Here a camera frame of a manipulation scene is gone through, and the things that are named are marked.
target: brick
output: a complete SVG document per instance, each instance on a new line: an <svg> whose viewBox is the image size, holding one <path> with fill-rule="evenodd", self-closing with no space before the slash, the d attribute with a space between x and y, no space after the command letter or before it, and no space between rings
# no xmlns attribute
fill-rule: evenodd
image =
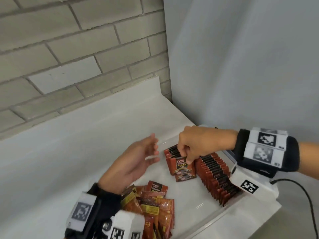
<svg viewBox="0 0 319 239"><path fill-rule="evenodd" d="M153 12L164 8L163 0L142 0L144 13Z"/></svg>
<svg viewBox="0 0 319 239"><path fill-rule="evenodd" d="M168 80L168 81L161 83L160 90L161 90L163 95L167 95L167 94L171 93L172 92L171 81Z"/></svg>
<svg viewBox="0 0 319 239"><path fill-rule="evenodd" d="M44 94L98 76L101 71L93 56L29 76Z"/></svg>
<svg viewBox="0 0 319 239"><path fill-rule="evenodd" d="M147 40L140 40L110 51L99 53L96 58L103 72L144 60L150 56Z"/></svg>
<svg viewBox="0 0 319 239"><path fill-rule="evenodd" d="M169 68L168 68L168 67L156 71L156 72L155 72L155 75L159 76L159 82L160 82L160 83L162 83L162 82L164 82L164 81L167 81L167 80L170 80Z"/></svg>
<svg viewBox="0 0 319 239"><path fill-rule="evenodd" d="M164 12L137 17L115 25L121 43L138 40L165 31Z"/></svg>
<svg viewBox="0 0 319 239"><path fill-rule="evenodd" d="M40 96L40 93L24 79L4 83L0 86L0 109L37 96Z"/></svg>
<svg viewBox="0 0 319 239"><path fill-rule="evenodd" d="M51 93L47 97L32 100L13 109L22 114L24 118L32 119L81 99L83 99L81 93L76 87L72 87Z"/></svg>
<svg viewBox="0 0 319 239"><path fill-rule="evenodd" d="M67 6L52 7L0 19L0 49L8 50L78 31Z"/></svg>
<svg viewBox="0 0 319 239"><path fill-rule="evenodd" d="M101 93L101 94L98 94L98 95L96 95L96 96L91 96L91 97L88 98L87 100L80 101L80 102L78 102L78 103L76 103L76 104L73 104L73 105L70 105L70 106L68 106L68 107L66 107L66 108L62 108L62 109L61 109L61 112L62 112L63 114L65 114L65 113L74 111L75 109L81 108L81 107L86 106L86 105L88 105L88 104L91 104L91 103L93 103L93 102L95 102L95 101L101 100L101 99L103 99L103 98L105 98L105 97L107 97L107 96L110 96L111 94L112 94L112 93L108 90L108 91L103 92L103 93Z"/></svg>
<svg viewBox="0 0 319 239"><path fill-rule="evenodd" d="M23 123L24 120L10 110L0 112L0 131Z"/></svg>
<svg viewBox="0 0 319 239"><path fill-rule="evenodd" d="M152 77L153 77L153 74L149 74L149 75L140 77L138 79L133 80L132 82L120 85L120 86L112 89L112 92L115 93L115 92L119 92L121 90L130 88L131 86L137 85L137 84L141 83L142 81L147 80L147 79L152 78Z"/></svg>
<svg viewBox="0 0 319 239"><path fill-rule="evenodd" d="M161 33L159 35L149 37L148 43L150 45L151 56L166 51L167 50L166 33Z"/></svg>
<svg viewBox="0 0 319 239"><path fill-rule="evenodd" d="M113 26L97 28L49 43L61 62L73 60L118 45Z"/></svg>
<svg viewBox="0 0 319 239"><path fill-rule="evenodd" d="M33 7L43 5L50 2L66 1L66 0L18 0L22 7Z"/></svg>
<svg viewBox="0 0 319 239"><path fill-rule="evenodd" d="M85 0L72 8L84 29L142 14L140 0Z"/></svg>
<svg viewBox="0 0 319 239"><path fill-rule="evenodd" d="M79 84L85 96L92 96L131 80L127 68Z"/></svg>
<svg viewBox="0 0 319 239"><path fill-rule="evenodd" d="M13 0L0 0L0 13L6 13L18 9Z"/></svg>
<svg viewBox="0 0 319 239"><path fill-rule="evenodd" d="M0 82L57 64L44 45L0 55Z"/></svg>
<svg viewBox="0 0 319 239"><path fill-rule="evenodd" d="M142 75L149 74L156 70L165 68L168 66L168 54L164 53L155 57L151 57L138 64L129 67L132 78L135 79Z"/></svg>
<svg viewBox="0 0 319 239"><path fill-rule="evenodd" d="M172 98L172 93L168 93L167 95L165 95L166 99L169 100L170 102L173 102L173 98Z"/></svg>
<svg viewBox="0 0 319 239"><path fill-rule="evenodd" d="M28 122L25 122L25 123L22 123L21 125L18 125L14 128L11 128L5 132L0 132L0 140L2 139L5 139L5 138L9 138L13 135L16 135L20 132L23 132L29 128L32 128L33 126L37 125L37 124L40 124L42 122L45 122L47 120L50 120L54 117L57 117L59 116L60 114L58 112L52 112L50 114L47 114L43 117L40 117L40 118L36 118L34 120L31 120L31 121L28 121Z"/></svg>

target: pile of coffee packets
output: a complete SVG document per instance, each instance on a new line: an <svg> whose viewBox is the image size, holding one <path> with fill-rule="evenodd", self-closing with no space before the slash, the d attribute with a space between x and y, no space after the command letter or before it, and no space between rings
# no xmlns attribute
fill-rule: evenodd
<svg viewBox="0 0 319 239"><path fill-rule="evenodd" d="M200 156L192 164L186 164L186 157L182 157L174 145L164 150L170 174L175 176L176 182L200 177L211 196L225 206L230 198L235 197L241 189L229 180L229 168L217 153Z"/></svg>
<svg viewBox="0 0 319 239"><path fill-rule="evenodd" d="M129 186L122 194L123 210L142 214L145 225L142 239L169 239L174 228L174 199L167 199L168 187L154 181Z"/></svg>

